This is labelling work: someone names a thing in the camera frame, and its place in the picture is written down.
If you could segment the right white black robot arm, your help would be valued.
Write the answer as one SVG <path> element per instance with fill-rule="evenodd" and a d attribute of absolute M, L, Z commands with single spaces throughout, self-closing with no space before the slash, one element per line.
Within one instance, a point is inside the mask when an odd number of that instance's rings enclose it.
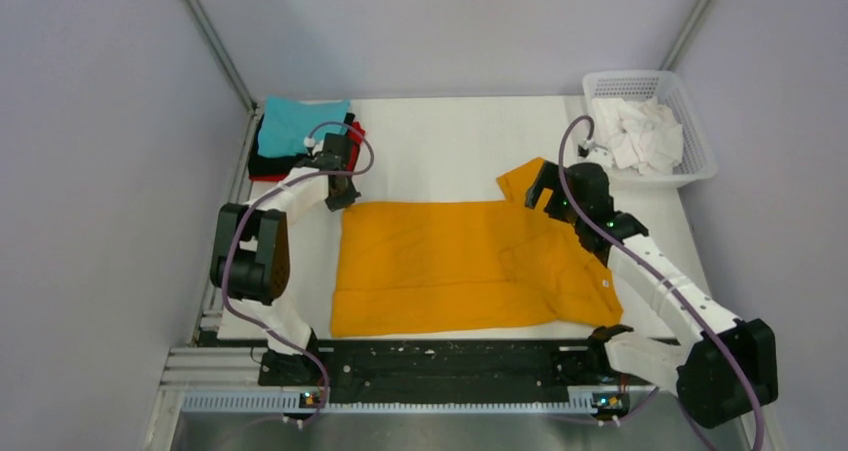
<path fill-rule="evenodd" d="M 673 394 L 704 428 L 751 415 L 757 433 L 776 401 L 776 337 L 761 319 L 743 320 L 708 296 L 667 258 L 635 216 L 616 210 L 610 182 L 595 163 L 546 161 L 526 192 L 534 209 L 544 191 L 552 219 L 573 227 L 579 244 L 622 279 L 671 331 L 675 343 L 625 325 L 600 327 L 586 356 L 589 375 L 612 383 L 623 373 Z"/>

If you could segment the orange t shirt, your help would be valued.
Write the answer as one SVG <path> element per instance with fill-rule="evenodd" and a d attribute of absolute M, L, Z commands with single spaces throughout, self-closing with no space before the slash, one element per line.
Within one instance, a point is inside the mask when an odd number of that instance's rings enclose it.
<path fill-rule="evenodd" d="M 346 209 L 333 336 L 618 324 L 611 272 L 569 224 L 524 204 L 542 166 L 536 158 L 501 175 L 498 201 Z"/>

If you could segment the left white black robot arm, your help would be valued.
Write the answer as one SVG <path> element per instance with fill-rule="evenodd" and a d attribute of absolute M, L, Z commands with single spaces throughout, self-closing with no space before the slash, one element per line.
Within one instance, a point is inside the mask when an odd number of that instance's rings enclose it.
<path fill-rule="evenodd" d="M 266 337 L 260 382 L 309 386 L 326 382 L 314 346 L 313 329 L 285 301 L 291 275 L 289 229 L 307 211 L 351 206 L 360 196 L 353 183 L 358 157 L 369 145 L 363 132 L 322 139 L 308 135 L 307 155 L 269 190 L 246 203 L 228 203 L 219 212 L 209 277 L 225 309 Z"/>

